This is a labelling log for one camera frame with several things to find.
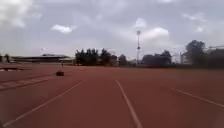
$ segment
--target white lane line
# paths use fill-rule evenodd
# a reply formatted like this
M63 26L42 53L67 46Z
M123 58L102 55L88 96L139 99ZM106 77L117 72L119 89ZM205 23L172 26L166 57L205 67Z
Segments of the white lane line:
M216 102L214 102L214 101L207 100L207 99L204 99L204 98L201 98L201 97L198 97L198 96L192 95L192 94L190 94L190 93L180 91L180 90L178 90L178 89L176 89L176 88L171 88L171 89L172 89L172 90L174 90L174 91L177 91L177 92L179 92L179 93L182 93L182 94L188 95L188 96L190 96L190 97L194 97L194 98L196 98L196 99L199 99L199 100L202 100L202 101L208 102L208 103L210 103L210 104L213 104L213 105L216 105L216 106L219 106L219 107L224 108L224 105L223 105L223 104L216 103Z
M42 108L42 107L48 105L49 103L51 103L51 102L53 102L53 101L59 99L60 97L62 97L62 96L65 95L66 93L70 92L73 88L78 87L79 85L81 85L83 82L84 82L84 81L79 82L78 84L74 85L73 87L69 88L68 90L64 91L63 93L61 93L61 94L59 94L59 95L57 95L57 96L51 98L50 100L46 101L45 103L43 103L43 104L41 104L41 105L39 105L39 106L37 106L37 107L31 109L30 111L28 111L28 112L26 112L26 113L24 113L24 114L18 116L17 118L15 118L15 119L13 119L13 120L11 120L11 121L6 122L5 124L3 124L3 127L7 127L7 126L9 126L9 125L15 123L16 121L18 121L18 120L20 120L20 119L22 119L22 118L24 118L24 117L26 117L26 116L32 114L33 112L37 111L38 109L40 109L40 108Z
M130 100L128 99L126 93L124 92L123 87L121 86L121 84L120 84L120 82L118 80L116 80L116 82L117 82L117 84L118 84L118 86L119 86L119 88L120 88L120 90L122 92L122 95L124 96L124 99L125 99L125 101L126 101L126 103L128 105L128 108L129 108L129 110L131 112L131 115L132 115L132 118L134 120L134 123L136 125L136 128L143 128L142 124L141 124L141 122L140 122L140 120L139 120L139 118L138 118L138 116L137 116L137 114L136 114L136 112L134 110L134 108L131 105Z

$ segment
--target cloudy sky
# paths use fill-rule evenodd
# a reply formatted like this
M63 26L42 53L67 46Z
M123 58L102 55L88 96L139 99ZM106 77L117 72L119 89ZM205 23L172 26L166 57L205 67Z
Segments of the cloudy sky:
M223 0L0 0L0 52L73 56L106 48L135 58L172 54L193 39L223 45Z

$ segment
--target tree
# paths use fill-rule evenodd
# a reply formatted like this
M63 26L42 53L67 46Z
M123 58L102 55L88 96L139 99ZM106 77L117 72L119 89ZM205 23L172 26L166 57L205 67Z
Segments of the tree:
M193 40L186 46L187 59L194 65L204 64L204 52L205 43L202 41Z
M0 54L0 63L2 62L2 54Z
M76 63L86 66L97 65L98 63L98 50L96 49L87 49L86 52L82 49L81 52L78 50L75 54Z
M224 49L215 49L205 53L205 63L212 68L224 67Z
M170 52L168 50L165 50L161 56L163 57L163 61L165 64L171 64L172 57L170 55Z
M102 65L107 65L110 63L111 54L107 50L102 49L101 54L100 54L100 59L101 59Z
M9 56L9 54L5 54L5 59L6 59L6 62L10 63L10 56Z
M127 65L127 59L126 59L126 56L124 54L121 54L119 57L118 57L118 62L119 62L119 65Z

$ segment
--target light pole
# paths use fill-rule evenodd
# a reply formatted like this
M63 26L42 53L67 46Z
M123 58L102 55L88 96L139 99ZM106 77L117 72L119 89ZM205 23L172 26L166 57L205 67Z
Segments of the light pole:
M139 35L141 34L141 31L137 31L137 36L138 36L138 47L137 47L137 59L136 59L136 64L139 62L139 52L140 52L140 44L139 44Z

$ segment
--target lane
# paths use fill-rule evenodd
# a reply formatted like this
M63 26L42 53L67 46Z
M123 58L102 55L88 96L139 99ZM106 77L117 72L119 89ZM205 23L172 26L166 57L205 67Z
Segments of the lane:
M119 80L144 128L223 128L224 109L146 79Z
M139 79L150 85L175 88L192 95L224 104L223 70L124 69L112 71L116 79Z
M10 89L20 88L20 87L23 87L23 86L30 86L32 84L45 82L45 81L48 81L48 80L56 79L56 77L57 76L45 76L45 77L37 77L37 78L26 79L26 80L10 81L10 82L0 83L0 92L8 91Z
M7 128L134 128L115 81L88 80Z
M219 107L224 108L224 105L223 105L223 104L217 103L217 102L215 102L215 101L211 101L211 100L209 100L209 99L205 99L205 98L202 98L202 97L199 97L199 96L190 94L190 93L188 93L188 92L184 92L184 91L178 90L178 89L176 89L176 88L170 88L170 89L172 89L172 90L174 90L174 91L177 91L177 92L179 92L179 93L181 93L181 94L184 94L184 95L187 95L187 96L196 98L196 99L198 99L198 100L202 100L202 101L205 101L205 102L207 102L207 103L210 103L210 104L213 104L213 105L216 105L216 106L219 106Z
M17 122L17 121L23 119L24 117L26 117L26 116L32 114L33 112L35 112L35 111L41 109L42 107L44 107L44 106L50 104L51 102L54 102L55 100L58 100L59 98L61 98L62 96L64 96L66 93L70 92L73 88L76 88L76 87L78 87L79 85L81 85L83 82L84 82L84 81L81 81L81 82L75 84L74 86L72 86L71 88L65 90L64 92L62 92L62 93L60 93L60 94L58 94L57 96L52 97L51 99L49 99L49 100L47 100L46 102L44 102L44 103L42 103L42 104L36 106L36 107L33 108L33 109L27 111L26 113L23 113L22 115L19 115L19 116L16 117L15 119L6 122L5 124L3 124L3 127L8 127L8 126L12 125L13 123L15 123L15 122Z
M132 115L132 118L133 118L133 121L135 122L135 126L136 128L142 128L142 124L141 124L141 121L139 120L133 106L132 106L132 103L130 102L129 98L127 97L122 85L120 84L120 82L118 80L116 80L116 83L117 85L119 86L122 94L123 94L123 97L124 97L124 100L126 101L127 105L128 105L128 108L131 112L131 115Z
M0 92L0 120L6 123L80 82L77 76L58 77L46 82Z

